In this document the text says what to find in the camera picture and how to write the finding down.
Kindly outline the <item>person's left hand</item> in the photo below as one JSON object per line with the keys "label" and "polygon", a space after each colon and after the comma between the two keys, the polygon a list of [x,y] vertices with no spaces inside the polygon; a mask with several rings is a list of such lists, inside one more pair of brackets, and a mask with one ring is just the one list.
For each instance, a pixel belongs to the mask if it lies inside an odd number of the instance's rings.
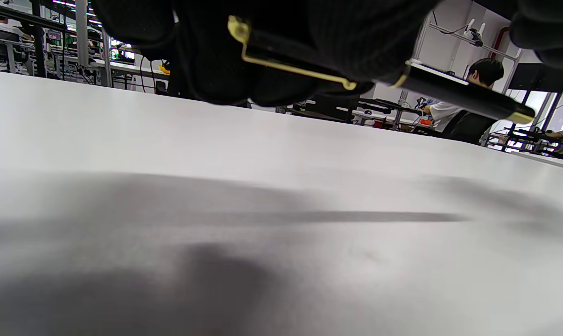
{"label": "person's left hand", "polygon": [[[316,94],[359,96],[375,81],[397,78],[439,0],[93,0],[111,37],[138,47],[147,59],[166,59],[171,80],[210,104],[251,100],[289,105]],[[235,16],[273,44],[252,43],[264,59],[279,45],[280,62],[301,70],[335,71],[357,84],[347,90],[310,75],[242,59],[228,30]]]}

